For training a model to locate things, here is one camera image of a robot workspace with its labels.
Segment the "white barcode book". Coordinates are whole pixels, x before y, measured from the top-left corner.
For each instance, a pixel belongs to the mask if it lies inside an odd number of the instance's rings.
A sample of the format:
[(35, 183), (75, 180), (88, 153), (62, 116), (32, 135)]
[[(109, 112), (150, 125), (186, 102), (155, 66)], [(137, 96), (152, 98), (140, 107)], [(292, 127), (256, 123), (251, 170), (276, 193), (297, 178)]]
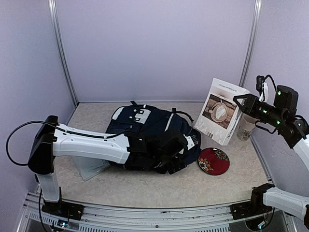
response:
[(241, 117), (241, 111), (233, 98), (250, 91), (213, 78), (212, 84), (194, 125), (195, 129), (220, 145), (228, 145)]

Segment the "navy blue student backpack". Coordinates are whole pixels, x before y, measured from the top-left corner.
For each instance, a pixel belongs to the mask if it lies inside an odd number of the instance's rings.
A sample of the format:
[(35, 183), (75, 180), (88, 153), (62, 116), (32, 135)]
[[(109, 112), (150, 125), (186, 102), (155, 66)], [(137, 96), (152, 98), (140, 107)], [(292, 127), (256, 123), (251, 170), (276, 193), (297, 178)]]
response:
[[(186, 112), (132, 101), (114, 112), (106, 130), (128, 137), (129, 156), (123, 164), (110, 164), (134, 171), (178, 172), (195, 162), (201, 152), (201, 134), (193, 126), (194, 120)], [(195, 146), (187, 150), (185, 136), (189, 135)]]

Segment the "pale green thin book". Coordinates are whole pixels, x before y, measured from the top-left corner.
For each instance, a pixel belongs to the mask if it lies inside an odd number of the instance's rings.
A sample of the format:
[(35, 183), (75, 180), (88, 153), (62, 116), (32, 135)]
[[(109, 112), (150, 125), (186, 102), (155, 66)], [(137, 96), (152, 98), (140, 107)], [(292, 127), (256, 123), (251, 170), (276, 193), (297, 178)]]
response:
[(73, 157), (72, 160), (84, 181), (92, 179), (111, 167), (107, 160), (102, 159)]

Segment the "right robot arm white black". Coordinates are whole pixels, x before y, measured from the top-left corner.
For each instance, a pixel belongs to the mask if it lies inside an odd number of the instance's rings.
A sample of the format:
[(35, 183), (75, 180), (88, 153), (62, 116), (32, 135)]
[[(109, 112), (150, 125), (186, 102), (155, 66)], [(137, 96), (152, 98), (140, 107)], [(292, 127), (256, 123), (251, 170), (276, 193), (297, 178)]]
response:
[[(302, 116), (296, 114), (298, 93), (295, 90), (278, 85), (273, 105), (259, 101), (253, 94), (234, 96), (233, 101), (242, 113), (273, 126), (308, 167), (309, 125)], [(256, 215), (267, 207), (282, 210), (302, 220), (306, 227), (309, 225), (308, 197), (286, 192), (272, 184), (254, 187), (247, 211)]]

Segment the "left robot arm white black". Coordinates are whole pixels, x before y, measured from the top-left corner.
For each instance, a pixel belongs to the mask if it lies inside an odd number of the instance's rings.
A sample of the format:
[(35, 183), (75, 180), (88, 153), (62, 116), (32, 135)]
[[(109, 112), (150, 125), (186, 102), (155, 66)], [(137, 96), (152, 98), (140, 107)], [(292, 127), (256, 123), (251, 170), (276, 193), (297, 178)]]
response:
[(144, 135), (131, 130), (116, 134), (79, 130), (58, 122), (49, 116), (41, 122), (32, 145), (28, 167), (39, 181), (42, 196), (57, 215), (67, 211), (61, 198), (61, 188), (55, 173), (55, 157), (73, 156), (125, 164), (134, 161), (144, 169), (162, 167), (179, 153), (188, 150), (186, 137), (177, 130), (159, 135)]

